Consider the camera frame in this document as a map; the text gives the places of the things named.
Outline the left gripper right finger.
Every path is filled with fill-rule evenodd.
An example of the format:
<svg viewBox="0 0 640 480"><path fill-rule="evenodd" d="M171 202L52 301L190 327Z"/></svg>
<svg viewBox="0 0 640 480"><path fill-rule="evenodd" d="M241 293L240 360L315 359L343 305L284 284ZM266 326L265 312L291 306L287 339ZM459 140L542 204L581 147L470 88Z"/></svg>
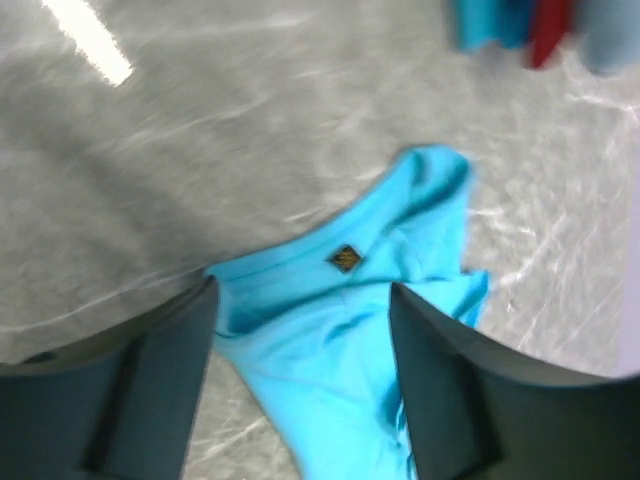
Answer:
<svg viewBox="0 0 640 480"><path fill-rule="evenodd" d="M639 380L522 354L391 289L390 328L422 479L635 479Z"/></svg>

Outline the turquoise polo shirt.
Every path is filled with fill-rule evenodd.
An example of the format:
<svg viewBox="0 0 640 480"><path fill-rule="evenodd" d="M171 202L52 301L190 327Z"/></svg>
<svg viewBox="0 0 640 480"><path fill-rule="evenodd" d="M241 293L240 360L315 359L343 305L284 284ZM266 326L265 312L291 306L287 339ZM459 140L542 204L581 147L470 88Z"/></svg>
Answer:
<svg viewBox="0 0 640 480"><path fill-rule="evenodd" d="M486 271L465 272L470 162L443 145L389 174L314 231L208 269L219 284L215 349L230 361L305 479L413 479L389 329L406 284L474 326Z"/></svg>

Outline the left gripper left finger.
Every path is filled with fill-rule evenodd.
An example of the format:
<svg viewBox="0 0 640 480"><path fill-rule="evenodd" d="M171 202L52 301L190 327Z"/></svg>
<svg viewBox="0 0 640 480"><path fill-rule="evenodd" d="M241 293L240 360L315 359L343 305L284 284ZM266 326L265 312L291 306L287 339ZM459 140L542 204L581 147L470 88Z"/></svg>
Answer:
<svg viewBox="0 0 640 480"><path fill-rule="evenodd" d="M4 479L178 479L216 322L218 286L1 366Z"/></svg>

